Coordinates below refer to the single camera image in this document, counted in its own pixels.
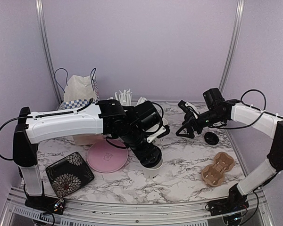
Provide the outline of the stack of black lids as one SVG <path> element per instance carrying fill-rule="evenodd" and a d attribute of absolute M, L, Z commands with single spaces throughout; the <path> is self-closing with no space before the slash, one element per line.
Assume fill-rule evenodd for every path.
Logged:
<path fill-rule="evenodd" d="M 209 145 L 217 145 L 219 143 L 219 137 L 213 132 L 206 132 L 204 140 Z"/>

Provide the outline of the stack of white paper cups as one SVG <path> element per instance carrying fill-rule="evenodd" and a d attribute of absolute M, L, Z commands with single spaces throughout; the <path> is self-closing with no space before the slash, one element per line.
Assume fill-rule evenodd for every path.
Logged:
<path fill-rule="evenodd" d="M 156 137 L 155 140 L 153 140 L 153 143 L 157 145 L 161 144 L 164 137 L 168 135 L 170 132 L 170 127 L 169 127 L 167 119 L 163 118 L 162 121 L 163 121 L 163 127 L 165 128 L 165 131 L 162 134 L 160 134 L 158 137 Z"/>

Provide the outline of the blue checkered paper bag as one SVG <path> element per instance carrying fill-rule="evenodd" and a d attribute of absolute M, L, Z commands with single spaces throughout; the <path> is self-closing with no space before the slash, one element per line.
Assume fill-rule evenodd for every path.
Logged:
<path fill-rule="evenodd" d="M 89 76 L 72 75 L 66 78 L 66 86 L 61 88 L 64 109 L 81 108 L 87 106 L 90 99 L 93 103 L 99 101 L 99 90 L 96 82 L 96 68 L 93 68 Z M 103 135 L 73 135 L 75 145 L 93 145 L 103 139 Z"/>

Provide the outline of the brown cardboard cup carrier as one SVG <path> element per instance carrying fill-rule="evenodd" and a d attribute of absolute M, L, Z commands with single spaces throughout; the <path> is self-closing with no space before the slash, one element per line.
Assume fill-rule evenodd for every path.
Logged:
<path fill-rule="evenodd" d="M 210 187 L 218 187 L 225 179 L 225 173 L 232 170 L 235 165 L 233 157 L 225 152 L 219 152 L 213 159 L 213 163 L 207 165 L 201 172 L 204 183 Z"/>

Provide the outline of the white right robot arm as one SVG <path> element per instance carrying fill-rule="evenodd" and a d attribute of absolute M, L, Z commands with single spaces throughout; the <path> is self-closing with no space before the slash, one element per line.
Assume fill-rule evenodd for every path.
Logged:
<path fill-rule="evenodd" d="M 187 133 L 184 136 L 194 138 L 195 132 L 201 134 L 203 128 L 209 127 L 214 123 L 234 121 L 260 131 L 271 140 L 267 144 L 267 139 L 255 141 L 254 138 L 251 138 L 245 132 L 234 133 L 234 141 L 238 144 L 240 150 L 248 147 L 250 150 L 246 152 L 247 154 L 258 151 L 259 153 L 255 156 L 259 157 L 263 154 L 263 151 L 266 151 L 267 156 L 245 179 L 235 185 L 236 193 L 233 193 L 224 201 L 224 207 L 227 210 L 236 210 L 242 204 L 242 196 L 248 195 L 283 170 L 282 116 L 243 104 L 242 101 L 237 99 L 222 100 L 204 113 L 196 113 L 194 106 L 184 101 L 180 101 L 178 106 L 185 112 L 185 117 L 181 128 L 176 133 L 177 136 L 181 136 L 180 132 L 185 129 Z"/>

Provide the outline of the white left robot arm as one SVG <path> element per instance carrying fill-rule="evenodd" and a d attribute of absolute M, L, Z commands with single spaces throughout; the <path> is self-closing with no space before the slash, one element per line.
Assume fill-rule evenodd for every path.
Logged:
<path fill-rule="evenodd" d="M 53 112 L 30 112 L 28 107 L 20 111 L 13 137 L 13 161 L 20 168 L 25 191 L 39 209 L 50 206 L 50 199 L 44 195 L 37 150 L 42 141 L 84 134 L 103 134 L 109 139 L 121 139 L 129 147 L 140 164 L 153 168 L 162 161 L 161 150 L 148 140 L 157 133 L 149 129 L 163 127 L 164 112 L 158 112 L 157 104 L 145 101 L 137 106 L 122 106 L 114 99 Z"/>

